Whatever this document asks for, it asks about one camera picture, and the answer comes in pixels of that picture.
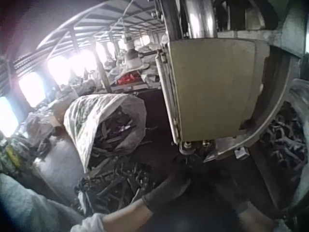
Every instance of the bright window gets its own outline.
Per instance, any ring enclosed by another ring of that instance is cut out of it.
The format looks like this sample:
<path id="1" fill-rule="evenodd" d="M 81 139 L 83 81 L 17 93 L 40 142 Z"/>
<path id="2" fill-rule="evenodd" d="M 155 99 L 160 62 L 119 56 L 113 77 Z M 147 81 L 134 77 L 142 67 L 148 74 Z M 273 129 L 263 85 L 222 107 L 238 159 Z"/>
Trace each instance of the bright window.
<path id="1" fill-rule="evenodd" d="M 36 72 L 23 77 L 18 83 L 25 98 L 32 107 L 36 107 L 45 99 L 44 85 Z"/>
<path id="2" fill-rule="evenodd" d="M 91 51 L 83 50 L 70 58 L 70 66 L 77 76 L 83 76 L 85 68 L 88 72 L 97 69 L 96 58 Z"/>
<path id="3" fill-rule="evenodd" d="M 115 46 L 112 42 L 107 42 L 107 49 L 112 55 L 112 57 L 115 58 Z"/>
<path id="4" fill-rule="evenodd" d="M 48 61 L 50 74 L 58 85 L 67 85 L 71 77 L 69 61 L 64 57 L 55 57 Z"/>
<path id="5" fill-rule="evenodd" d="M 105 63 L 107 60 L 106 52 L 100 43 L 97 43 L 97 53 L 100 61 Z M 83 50 L 79 55 L 75 55 L 69 59 L 70 67 L 77 76 L 83 76 L 84 69 L 88 72 L 97 69 L 97 62 L 93 52 L 89 50 Z"/>
<path id="6" fill-rule="evenodd" d="M 141 39 L 143 40 L 144 45 L 147 45 L 150 43 L 149 35 L 143 35 Z"/>
<path id="7" fill-rule="evenodd" d="M 10 137 L 18 126 L 17 118 L 5 97 L 0 98 L 0 130 L 6 137 Z"/>
<path id="8" fill-rule="evenodd" d="M 96 49 L 97 49 L 97 53 L 98 53 L 98 57 L 99 57 L 100 61 L 102 62 L 102 64 L 104 64 L 107 61 L 105 48 L 103 47 L 102 44 L 97 43 Z"/>
<path id="9" fill-rule="evenodd" d="M 125 42 L 124 42 L 123 39 L 121 39 L 121 40 L 118 41 L 118 45 L 119 45 L 119 48 L 120 48 L 120 49 L 123 49 L 123 50 L 126 49 L 126 45 L 125 45 Z"/>
<path id="10" fill-rule="evenodd" d="M 70 66 L 77 76 L 83 76 L 85 70 L 85 63 L 81 55 L 73 56 L 69 59 Z"/>

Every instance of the black glove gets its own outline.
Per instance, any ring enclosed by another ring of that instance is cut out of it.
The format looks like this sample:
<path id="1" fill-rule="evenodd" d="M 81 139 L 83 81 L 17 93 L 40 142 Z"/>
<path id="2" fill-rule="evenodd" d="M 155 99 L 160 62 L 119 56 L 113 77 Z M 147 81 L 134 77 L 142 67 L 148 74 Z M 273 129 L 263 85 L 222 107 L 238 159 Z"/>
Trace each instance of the black glove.
<path id="1" fill-rule="evenodd" d="M 184 172 L 174 172 L 157 188 L 142 196 L 142 199 L 147 208 L 155 212 L 168 202 L 180 197 L 190 183 L 190 179 L 185 178 Z"/>

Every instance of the bolt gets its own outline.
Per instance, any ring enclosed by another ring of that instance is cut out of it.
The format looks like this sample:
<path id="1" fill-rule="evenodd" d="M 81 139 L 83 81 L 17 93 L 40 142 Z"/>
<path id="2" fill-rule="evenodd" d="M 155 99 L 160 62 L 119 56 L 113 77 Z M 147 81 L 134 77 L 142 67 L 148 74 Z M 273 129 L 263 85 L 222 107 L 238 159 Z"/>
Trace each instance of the bolt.
<path id="1" fill-rule="evenodd" d="M 184 148 L 191 148 L 192 144 L 190 142 L 184 142 L 183 146 Z"/>

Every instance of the sleeve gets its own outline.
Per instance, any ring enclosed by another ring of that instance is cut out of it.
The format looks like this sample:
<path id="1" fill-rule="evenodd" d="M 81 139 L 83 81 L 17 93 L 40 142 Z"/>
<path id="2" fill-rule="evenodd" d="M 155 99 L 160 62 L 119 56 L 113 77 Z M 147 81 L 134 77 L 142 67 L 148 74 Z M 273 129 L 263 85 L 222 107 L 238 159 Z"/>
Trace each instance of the sleeve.
<path id="1" fill-rule="evenodd" d="M 102 219 L 104 214 L 94 214 L 82 221 L 81 225 L 75 225 L 70 232 L 104 232 Z"/>

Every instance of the pile of metal parts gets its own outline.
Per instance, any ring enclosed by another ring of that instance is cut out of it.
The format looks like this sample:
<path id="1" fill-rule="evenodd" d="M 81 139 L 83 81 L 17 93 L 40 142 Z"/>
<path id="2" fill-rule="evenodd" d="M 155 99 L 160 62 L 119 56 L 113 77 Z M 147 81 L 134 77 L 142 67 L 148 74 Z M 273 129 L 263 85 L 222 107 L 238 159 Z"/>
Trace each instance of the pile of metal parts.
<path id="1" fill-rule="evenodd" d="M 129 155 L 105 158 L 74 188 L 78 210 L 90 216 L 109 214 L 128 206 L 155 187 L 150 171 L 149 165 L 131 162 Z"/>
<path id="2" fill-rule="evenodd" d="M 308 150 L 302 123 L 290 103 L 283 104 L 261 135 L 260 143 L 269 151 L 282 173 L 287 174 L 293 186 L 297 186 L 308 162 Z"/>
<path id="3" fill-rule="evenodd" d="M 122 108 L 118 107 L 97 129 L 88 167 L 97 167 L 104 159 L 113 156 L 113 151 L 135 128 L 136 123 Z"/>

